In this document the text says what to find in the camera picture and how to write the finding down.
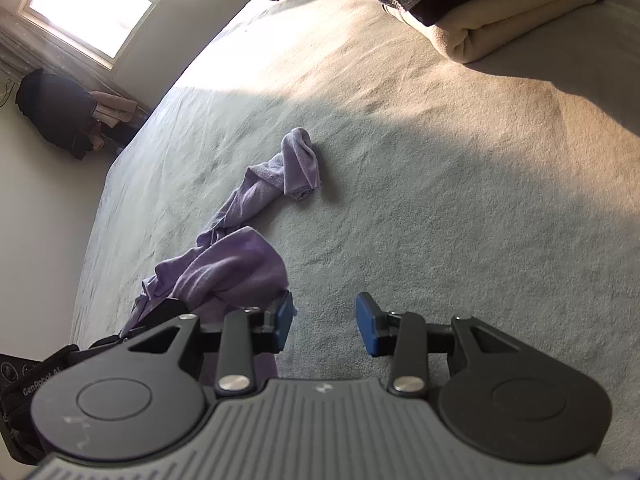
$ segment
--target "window frame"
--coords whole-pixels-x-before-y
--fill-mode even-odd
[[[22,2],[20,3],[20,7],[18,8],[18,15],[21,18],[27,20],[38,28],[44,30],[46,33],[55,37],[57,40],[59,40],[57,41],[57,43],[60,44],[60,42],[62,42],[61,46],[66,50],[71,49],[72,54],[79,52],[80,54],[90,58],[93,62],[96,62],[103,69],[107,69],[107,71],[110,72],[116,67],[118,60],[123,57],[123,54],[126,52],[127,47],[131,44],[135,35],[140,31],[140,28],[143,27],[146,19],[156,8],[160,0],[148,0],[151,4],[142,15],[142,17],[140,17],[136,25],[131,29],[129,35],[122,43],[114,57],[111,57],[98,48],[95,48],[93,45],[87,43],[81,38],[78,38],[64,28],[55,25],[46,16],[31,8],[32,1],[33,0],[22,0]]]

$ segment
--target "bed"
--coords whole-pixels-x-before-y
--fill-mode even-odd
[[[354,322],[361,290],[433,322],[473,314],[603,384],[601,457],[638,467],[638,96],[640,0],[581,8],[466,66],[375,0],[253,0],[111,168],[72,339],[117,332],[154,263],[302,126],[321,189],[252,222],[299,309],[281,375],[385,376]]]

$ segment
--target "gray ridged grip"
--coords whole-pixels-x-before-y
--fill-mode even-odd
[[[91,468],[48,459],[30,480],[604,480],[594,456],[551,466],[487,457],[453,437],[430,406],[376,379],[272,380],[224,400],[179,450],[147,464]]]

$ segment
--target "hanging clothes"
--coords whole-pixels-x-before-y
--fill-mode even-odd
[[[22,79],[15,103],[46,140],[76,159],[93,150],[88,135],[97,103],[78,83],[38,69]]]

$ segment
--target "blue gripper pad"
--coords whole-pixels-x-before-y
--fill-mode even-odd
[[[289,328],[293,321],[293,317],[297,314],[296,307],[293,305],[293,296],[288,293],[276,314],[276,337],[278,338],[278,348],[282,352],[284,345],[287,343]]]
[[[366,296],[358,294],[356,296],[356,322],[358,330],[364,341],[364,346],[372,357],[379,357],[380,345],[376,336],[376,310],[379,311],[377,305],[373,306],[369,303]]]

